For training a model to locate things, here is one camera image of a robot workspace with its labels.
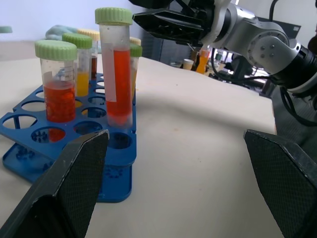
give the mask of background desk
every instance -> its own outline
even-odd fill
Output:
[[[2,116],[41,84],[40,61],[0,61],[0,81]],[[136,93],[132,194],[121,203],[96,204],[86,237],[283,237],[243,140],[247,128],[274,133],[269,99],[146,58],[140,58]],[[0,155],[12,144],[0,137]],[[0,226],[29,187],[0,164]]]

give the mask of robotic arm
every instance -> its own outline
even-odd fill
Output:
[[[278,24],[260,22],[230,0],[176,0],[181,12],[167,9],[173,0],[130,1],[156,8],[134,15],[134,21],[153,36],[236,52],[264,68],[275,84],[294,96],[310,97],[317,109],[317,59],[295,39],[289,40]]]

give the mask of wall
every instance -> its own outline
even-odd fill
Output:
[[[268,18],[272,0],[240,0],[239,6],[256,16]],[[297,40],[305,47],[315,35],[317,11],[315,0],[279,0],[274,9],[274,20],[301,25]]]
[[[95,9],[104,6],[124,7],[132,13],[144,11],[129,0],[0,0],[0,25],[13,28],[13,33],[0,35],[0,41],[39,40],[54,25],[98,30]],[[141,37],[136,23],[130,35]]]

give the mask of orange bottle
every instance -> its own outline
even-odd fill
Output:
[[[199,56],[199,65],[196,69],[196,72],[204,74],[206,70],[206,64],[210,57],[209,49],[201,49]]]

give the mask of black cable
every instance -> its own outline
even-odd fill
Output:
[[[282,98],[282,102],[283,102],[284,107],[286,108],[288,113],[290,115],[292,115],[300,124],[305,125],[305,126],[309,126],[309,127],[317,126],[317,122],[307,120],[307,119],[299,116],[296,113],[294,104],[293,104],[292,99],[291,99],[290,95],[288,94],[286,88],[280,88],[280,94],[281,94],[281,98]]]
[[[214,66],[214,59],[213,59],[214,53],[215,53],[215,48],[213,48],[211,51],[211,67],[213,69],[214,74],[219,79],[222,79],[222,80],[228,81],[228,82],[233,82],[233,83],[241,83],[244,81],[249,81],[249,80],[254,80],[254,79],[268,79],[268,80],[273,81],[273,78],[271,76],[255,76],[255,77],[249,77],[249,78],[234,78],[234,79],[232,79],[231,77],[223,76],[216,70],[216,67]]]
[[[274,8],[277,1],[278,0],[273,0],[271,7],[269,8],[269,21],[273,21]]]

